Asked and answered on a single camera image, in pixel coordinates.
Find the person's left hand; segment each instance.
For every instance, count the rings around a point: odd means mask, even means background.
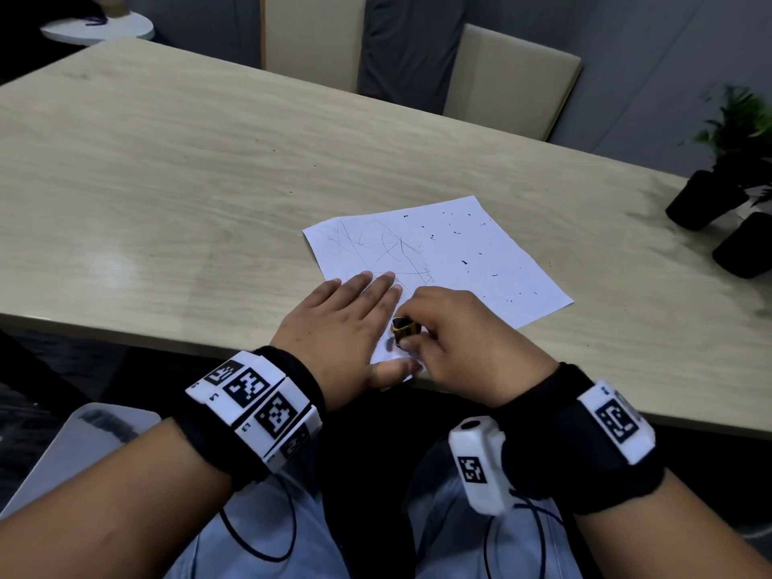
[[[328,411],[366,388],[387,388],[421,370],[410,358],[370,363],[402,293],[399,285],[390,288],[393,272],[370,284],[372,279],[372,272],[362,272],[343,285],[339,279],[322,282],[285,317],[271,340],[314,375]]]

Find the plant pot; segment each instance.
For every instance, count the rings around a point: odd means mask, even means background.
[[[772,270],[772,215],[753,213],[713,250],[713,259],[727,272],[753,278]]]
[[[709,170],[698,170],[665,213],[682,228],[697,232],[747,200],[745,191]]]

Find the person's right hand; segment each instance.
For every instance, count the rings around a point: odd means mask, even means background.
[[[439,386],[491,408],[536,386],[558,366],[469,291],[422,286],[397,316],[429,330],[402,339],[400,347],[417,354]]]

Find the paper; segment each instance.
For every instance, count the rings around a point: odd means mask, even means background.
[[[471,290],[518,329],[573,302],[475,197],[333,218],[304,235],[326,280],[391,271],[404,288],[400,304],[423,285]],[[407,355],[392,343],[387,328],[372,361]]]

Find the person's right arm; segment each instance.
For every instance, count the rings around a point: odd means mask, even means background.
[[[558,363],[471,292],[422,287],[399,310],[424,325],[400,341],[435,382],[491,408],[536,386]],[[577,523],[607,579],[770,579],[772,565],[671,472],[648,496]]]

